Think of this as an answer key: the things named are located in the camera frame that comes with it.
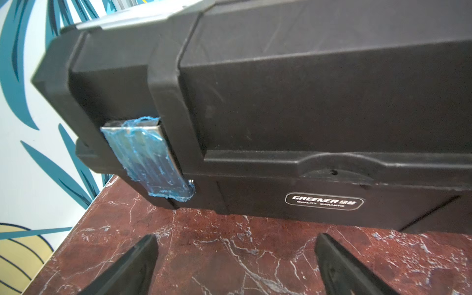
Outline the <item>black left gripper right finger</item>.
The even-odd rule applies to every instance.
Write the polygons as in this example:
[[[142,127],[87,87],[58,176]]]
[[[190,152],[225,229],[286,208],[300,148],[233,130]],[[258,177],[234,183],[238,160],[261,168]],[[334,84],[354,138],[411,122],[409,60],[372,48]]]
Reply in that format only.
[[[318,234],[315,255],[327,295],[398,293],[328,234]]]

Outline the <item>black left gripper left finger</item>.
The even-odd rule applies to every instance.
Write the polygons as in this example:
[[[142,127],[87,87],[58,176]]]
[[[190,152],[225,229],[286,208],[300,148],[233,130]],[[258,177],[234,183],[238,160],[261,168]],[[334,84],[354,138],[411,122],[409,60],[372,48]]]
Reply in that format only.
[[[159,255],[157,239],[146,235],[79,293],[147,295]]]

